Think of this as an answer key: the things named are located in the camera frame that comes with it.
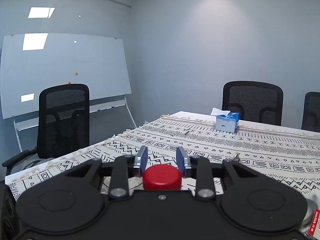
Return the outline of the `patterned white tablecloth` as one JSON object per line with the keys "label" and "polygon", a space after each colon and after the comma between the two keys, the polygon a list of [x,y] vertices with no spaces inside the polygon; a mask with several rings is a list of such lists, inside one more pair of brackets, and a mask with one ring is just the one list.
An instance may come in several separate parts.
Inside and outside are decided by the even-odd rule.
{"label": "patterned white tablecloth", "polygon": [[239,121],[236,133],[215,129],[209,115],[178,112],[164,115],[87,148],[6,176],[5,183],[18,198],[26,189],[89,159],[114,161],[148,147],[148,165],[176,166],[176,148],[190,156],[220,163],[240,154],[241,163],[298,190],[319,196],[319,134],[282,126]]}

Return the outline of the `whiteboard on stand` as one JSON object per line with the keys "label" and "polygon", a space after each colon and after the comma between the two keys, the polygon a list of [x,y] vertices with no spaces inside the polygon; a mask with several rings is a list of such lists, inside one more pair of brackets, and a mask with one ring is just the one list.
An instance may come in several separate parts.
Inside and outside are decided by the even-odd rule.
{"label": "whiteboard on stand", "polygon": [[39,110],[46,88],[89,87],[90,100],[132,93],[121,38],[62,33],[7,35],[1,47],[1,154],[18,150],[14,117]]}

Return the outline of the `black mesh office chair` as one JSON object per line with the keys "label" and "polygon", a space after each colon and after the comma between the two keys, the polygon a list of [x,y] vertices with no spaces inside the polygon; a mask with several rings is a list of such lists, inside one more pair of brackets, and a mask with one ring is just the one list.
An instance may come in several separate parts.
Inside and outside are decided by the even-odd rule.
{"label": "black mesh office chair", "polygon": [[67,84],[39,95],[37,145],[2,163],[6,175],[45,163],[89,146],[89,88]]}
{"label": "black mesh office chair", "polygon": [[308,92],[304,99],[302,129],[319,132],[320,92]]}
{"label": "black mesh office chair", "polygon": [[280,126],[283,100],[283,90],[276,85],[231,81],[223,87],[222,109],[238,112],[241,120]]}

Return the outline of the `black mesh office chair right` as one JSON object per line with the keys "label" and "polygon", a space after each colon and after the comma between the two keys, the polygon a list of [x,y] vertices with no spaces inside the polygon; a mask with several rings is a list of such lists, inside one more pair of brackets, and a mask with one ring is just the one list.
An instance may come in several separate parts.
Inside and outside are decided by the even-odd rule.
{"label": "black mesh office chair right", "polygon": [[304,99],[302,129],[319,132],[320,92],[308,92]]}

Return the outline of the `red bottle cap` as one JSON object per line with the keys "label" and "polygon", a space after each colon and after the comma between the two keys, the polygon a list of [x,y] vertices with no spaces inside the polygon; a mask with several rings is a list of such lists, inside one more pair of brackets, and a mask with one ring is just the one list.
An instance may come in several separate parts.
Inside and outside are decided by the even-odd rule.
{"label": "red bottle cap", "polygon": [[153,165],[143,174],[143,188],[148,191],[178,191],[182,176],[176,167],[167,164]]}

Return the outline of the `blue tissue box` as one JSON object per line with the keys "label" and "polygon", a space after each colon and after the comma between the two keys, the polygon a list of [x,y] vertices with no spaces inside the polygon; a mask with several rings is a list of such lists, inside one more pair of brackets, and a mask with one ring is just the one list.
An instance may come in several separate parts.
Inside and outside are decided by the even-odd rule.
{"label": "blue tissue box", "polygon": [[211,116],[216,117],[216,130],[227,133],[236,132],[238,122],[240,120],[239,113],[213,108]]}

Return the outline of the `black mesh office chair middle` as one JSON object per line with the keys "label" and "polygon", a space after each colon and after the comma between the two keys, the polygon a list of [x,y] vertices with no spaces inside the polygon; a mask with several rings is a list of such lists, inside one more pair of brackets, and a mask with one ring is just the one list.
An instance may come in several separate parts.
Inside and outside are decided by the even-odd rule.
{"label": "black mesh office chair middle", "polygon": [[283,100],[283,90],[276,85],[231,81],[223,87],[222,109],[238,112],[241,120],[280,126]]}

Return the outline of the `black mesh office chair left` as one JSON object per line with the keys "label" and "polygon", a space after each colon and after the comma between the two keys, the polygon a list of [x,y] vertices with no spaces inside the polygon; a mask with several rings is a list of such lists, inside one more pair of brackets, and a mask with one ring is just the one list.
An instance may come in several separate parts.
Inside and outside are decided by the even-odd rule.
{"label": "black mesh office chair left", "polygon": [[89,88],[67,84],[39,95],[37,145],[2,163],[6,175],[45,163],[89,146]]}

